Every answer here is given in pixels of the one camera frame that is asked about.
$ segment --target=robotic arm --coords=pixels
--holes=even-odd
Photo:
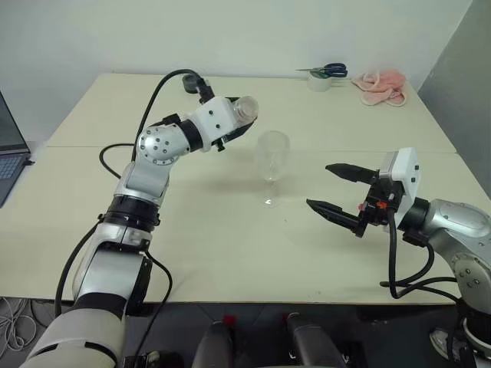
[[[258,104],[252,97],[215,97],[203,80],[203,104],[181,120],[176,114],[147,127],[137,155],[124,170],[113,201],[87,245],[73,282],[74,306],[57,317],[22,365],[114,367],[124,343],[124,316],[143,303],[152,261],[144,254],[159,225],[170,169],[196,150],[206,152],[244,134]]]
[[[491,357],[491,218],[480,209],[442,199],[428,202],[416,197],[420,167],[412,148],[388,153],[379,170],[343,163],[326,166],[342,179],[365,182],[370,189],[358,216],[328,202],[307,203],[330,222],[362,237],[367,224],[389,225],[390,214],[413,245],[430,245],[447,261],[462,294],[467,340],[476,361]]]

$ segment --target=scissors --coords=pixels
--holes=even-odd
[[[329,77],[344,78],[348,75],[346,65],[343,63],[330,63],[324,67],[313,67],[310,69],[297,69],[297,71],[318,71]]]

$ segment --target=laptop keyboard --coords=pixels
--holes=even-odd
[[[22,155],[0,158],[0,180],[10,179],[21,162]]]

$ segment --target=wine glass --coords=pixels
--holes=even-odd
[[[267,187],[263,202],[274,206],[278,202],[278,187],[275,184],[286,172],[290,139],[277,130],[270,130],[258,138],[255,147],[255,164]]]

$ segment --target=black cable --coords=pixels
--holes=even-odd
[[[148,101],[147,108],[145,109],[145,112],[143,113],[143,117],[141,118],[140,125],[138,126],[138,131],[137,131],[137,136],[135,138],[135,146],[133,147],[133,152],[131,153],[131,161],[134,161],[137,158],[137,144],[138,144],[138,137],[140,136],[141,132],[143,132],[143,127],[145,126],[145,123],[148,118],[148,114],[150,113],[150,109],[152,108],[153,102],[157,98],[157,94],[159,94],[160,89],[162,86],[172,77],[175,77],[176,75],[180,74],[193,74],[198,78],[201,78],[201,76],[196,73],[195,71],[192,71],[191,69],[178,69],[176,71],[171,71],[166,75],[158,85],[155,87],[155,91],[152,94],[152,97],[150,98],[150,101]]]
[[[153,316],[152,316],[152,319],[150,320],[150,322],[148,323],[147,325],[147,329],[145,330],[145,332],[143,333],[143,336],[140,340],[140,343],[138,344],[138,348],[134,354],[135,356],[135,362],[137,361],[136,360],[136,357],[138,357],[140,355],[140,350],[143,346],[143,343],[145,342],[145,339],[147,338],[148,336],[148,333],[150,332],[150,329],[152,328],[152,325],[153,325],[153,322],[155,322],[156,318],[157,318],[157,315],[160,313],[160,311],[162,310],[164,304],[167,302],[167,299],[169,299],[169,295],[170,295],[170,292],[172,291],[172,286],[173,286],[173,281],[172,281],[172,275],[170,274],[170,271],[167,269],[166,266],[164,266],[163,264],[161,264],[160,262],[158,262],[158,260],[156,260],[148,251],[145,251],[145,255],[155,264],[157,265],[162,271],[164,271],[167,275],[167,278],[169,279],[169,287],[167,288],[167,292],[165,294],[165,296],[163,297],[162,301],[160,302],[159,304],[159,307],[157,308],[157,310],[153,313]]]
[[[31,314],[32,314],[32,319],[36,322],[36,324],[38,324],[39,326],[43,327],[43,328],[48,328],[48,325],[47,324],[43,324],[38,316],[36,315],[36,313],[34,312],[34,307],[33,307],[33,302],[34,300],[33,299],[29,299],[29,307],[31,308]]]
[[[402,280],[396,281],[396,284],[409,284],[411,282],[419,280],[430,271],[430,269],[433,267],[433,263],[435,262],[435,251],[430,244],[427,244],[426,246],[428,250],[428,260],[424,267],[421,268],[416,274],[413,274],[408,278],[403,278]]]
[[[106,164],[106,161],[104,160],[104,154],[108,149],[114,148],[114,147],[120,147],[120,146],[133,146],[132,143],[115,143],[115,144],[110,144],[109,146],[105,146],[101,151],[99,152],[99,162],[101,165],[111,174],[116,176],[118,179],[121,179],[121,175],[112,170],[109,165]]]
[[[54,316],[58,317],[61,314],[61,297],[63,296],[64,283],[67,280],[68,272],[70,271],[71,264],[74,263],[75,257],[77,257],[78,252],[82,249],[87,240],[95,232],[95,228],[99,225],[101,221],[92,226],[92,228],[84,235],[84,237],[78,242],[77,246],[71,252],[70,257],[68,257],[67,262],[64,264],[63,271],[61,272],[60,281],[56,288],[56,295],[54,297]]]
[[[426,274],[429,269],[427,270],[427,266],[432,264],[434,261],[434,251],[433,251],[433,260],[432,258],[432,250],[431,246],[428,245],[428,252],[429,252],[429,258],[425,266],[416,274],[400,280],[396,281],[396,256],[397,256],[397,226],[395,223],[395,218],[394,218],[394,210],[393,209],[388,209],[387,210],[387,218],[388,218],[388,225],[389,225],[389,234],[390,234],[390,244],[389,244],[389,281],[383,281],[381,282],[381,286],[383,287],[389,287],[390,290],[390,295],[394,299],[400,299],[404,295],[409,294],[411,291],[414,290],[422,290],[422,291],[428,291],[431,293],[435,293],[438,295],[443,295],[445,297],[449,297],[453,301],[457,301],[458,299],[453,296],[452,294],[449,294],[445,291],[440,291],[438,289],[434,289],[432,287],[425,287],[425,285],[432,284],[435,282],[456,282],[455,278],[428,278],[423,281],[419,281],[416,284],[409,284],[407,280],[416,280],[416,276],[419,274]],[[404,289],[401,292],[397,292],[397,287],[404,287]]]
[[[446,280],[440,280],[440,279],[441,278],[428,279],[428,280],[431,280],[431,282],[429,284],[432,284],[433,282],[448,282],[448,281],[449,282],[454,282],[454,279],[453,278],[446,278]],[[384,288],[388,288],[389,287],[389,283],[386,282],[386,281],[382,281],[381,282],[381,286],[384,287]],[[417,284],[402,284],[402,283],[397,283],[397,286],[399,288],[411,288],[411,290],[409,290],[407,293],[410,293],[411,291],[414,291],[414,290],[427,291],[429,293],[441,295],[442,297],[448,297],[450,300],[454,301],[455,303],[457,303],[459,301],[459,298],[456,297],[455,295],[452,295],[451,293],[447,293],[446,291],[443,291],[443,290],[440,290],[440,289],[436,289],[434,287],[427,287],[427,286],[424,286],[424,284],[420,284],[420,283],[417,283]]]

